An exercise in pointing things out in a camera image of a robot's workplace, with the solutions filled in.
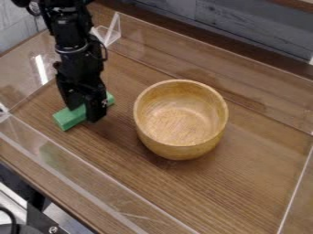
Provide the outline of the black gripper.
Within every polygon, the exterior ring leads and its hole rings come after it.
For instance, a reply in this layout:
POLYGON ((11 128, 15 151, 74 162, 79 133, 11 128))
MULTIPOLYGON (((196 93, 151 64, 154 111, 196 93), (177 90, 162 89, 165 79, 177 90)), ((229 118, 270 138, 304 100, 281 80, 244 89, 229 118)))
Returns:
POLYGON ((60 61, 54 63, 56 85, 66 107, 75 110, 86 106, 89 122, 98 122, 107 115, 107 88, 101 79, 107 61, 107 51, 101 45, 83 47, 55 47, 60 61))

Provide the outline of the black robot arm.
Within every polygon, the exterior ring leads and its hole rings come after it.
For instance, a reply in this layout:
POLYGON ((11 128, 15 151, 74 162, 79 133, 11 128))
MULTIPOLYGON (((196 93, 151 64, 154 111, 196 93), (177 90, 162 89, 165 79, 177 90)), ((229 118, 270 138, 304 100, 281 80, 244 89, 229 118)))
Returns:
POLYGON ((91 33, 94 23, 87 4, 93 0, 11 1, 31 15, 35 14, 31 4, 38 5, 62 59, 52 66, 66 107, 74 111, 83 105, 87 121, 98 122, 107 115, 107 87, 101 78, 107 48, 91 33))

